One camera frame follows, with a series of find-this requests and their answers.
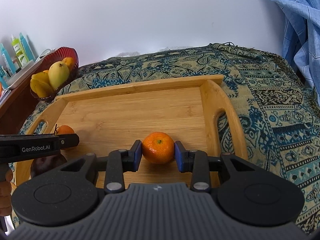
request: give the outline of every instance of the yellow fruit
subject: yellow fruit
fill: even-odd
[[[38,80],[42,83],[47,83],[49,85],[49,75],[46,72],[39,72],[37,74],[33,74],[31,79]]]
[[[54,90],[60,87],[65,81],[68,80],[70,72],[68,66],[62,61],[53,63],[49,68],[49,81]]]
[[[75,65],[75,60],[72,57],[65,57],[62,62],[68,66],[69,71],[71,72],[73,66]]]
[[[40,98],[46,98],[53,94],[53,89],[49,84],[39,82],[35,79],[30,80],[30,87]]]

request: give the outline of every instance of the bamboo tray surface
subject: bamboo tray surface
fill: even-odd
[[[143,140],[154,131],[180,140],[186,149],[220,155],[217,121],[226,112],[235,154],[247,159],[246,143],[240,120],[228,96],[219,87],[223,75],[162,79],[116,85],[56,97],[28,129],[33,134],[41,121],[44,133],[54,131],[55,124],[66,124],[80,138],[77,147],[62,150],[68,159],[92,152],[106,156],[109,152],[130,149],[136,139]],[[16,185],[29,179],[32,160],[17,163]],[[97,187],[103,187],[100,172]],[[148,163],[143,157],[137,172],[126,172],[126,187],[139,183],[190,183],[190,173],[179,173],[177,164]],[[216,174],[212,184],[217,185]]]

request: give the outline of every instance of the paisley pattern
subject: paisley pattern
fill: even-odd
[[[78,78],[59,94],[172,77],[223,74],[223,90],[240,117],[249,161],[281,176],[303,191],[297,219],[306,233],[320,225],[320,110],[312,89],[303,87],[278,55],[255,49],[209,44],[134,57],[113,57],[79,69]],[[48,106],[40,102],[25,121],[25,133]],[[44,130],[40,124],[36,133]],[[225,116],[219,119],[223,151],[233,152]]]

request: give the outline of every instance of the orange object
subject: orange object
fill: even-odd
[[[72,57],[65,57],[62,60],[63,63],[65,63],[68,66],[69,71],[71,72],[71,70],[73,69],[73,66],[75,65],[75,60]]]
[[[75,133],[75,131],[68,125],[62,125],[57,128],[55,134],[70,134]]]
[[[168,163],[174,156],[174,141],[164,132],[153,132],[143,140],[142,154],[151,163]]]

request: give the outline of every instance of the finger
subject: finger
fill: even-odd
[[[11,183],[7,181],[0,182],[0,196],[8,196],[11,194]]]
[[[12,206],[6,208],[0,208],[0,216],[9,216],[12,213]]]
[[[13,172],[11,169],[9,169],[5,174],[5,180],[10,182],[12,179],[13,179]]]
[[[7,207],[11,207],[11,195],[0,197],[0,209],[7,208]]]

